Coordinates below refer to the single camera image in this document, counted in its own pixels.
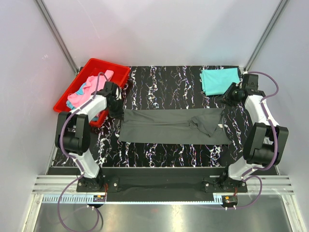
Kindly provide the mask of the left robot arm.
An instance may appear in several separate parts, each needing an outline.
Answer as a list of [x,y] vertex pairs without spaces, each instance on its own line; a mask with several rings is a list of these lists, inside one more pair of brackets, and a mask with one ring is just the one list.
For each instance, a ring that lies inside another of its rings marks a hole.
[[90,152],[90,122],[105,110],[110,118],[121,119],[124,114],[121,88],[113,82],[106,82],[77,109],[60,112],[57,119],[55,145],[74,161],[81,172],[81,183],[93,191],[104,187],[104,177]]

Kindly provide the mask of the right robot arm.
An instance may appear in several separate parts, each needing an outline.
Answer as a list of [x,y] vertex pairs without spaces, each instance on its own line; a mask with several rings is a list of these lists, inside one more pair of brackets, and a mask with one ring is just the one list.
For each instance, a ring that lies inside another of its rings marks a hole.
[[289,131],[272,116],[267,99],[270,95],[258,89],[260,72],[245,72],[239,84],[232,83],[223,95],[223,102],[244,104],[253,127],[243,146],[243,156],[229,165],[217,182],[223,191],[234,191],[245,185],[256,171],[267,171],[281,161]]

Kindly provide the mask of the dark grey t-shirt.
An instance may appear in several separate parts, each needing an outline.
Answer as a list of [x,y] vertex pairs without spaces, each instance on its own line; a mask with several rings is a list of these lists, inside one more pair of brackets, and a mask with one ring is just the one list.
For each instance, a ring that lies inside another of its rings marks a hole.
[[167,145],[229,145],[222,108],[124,110],[119,140]]

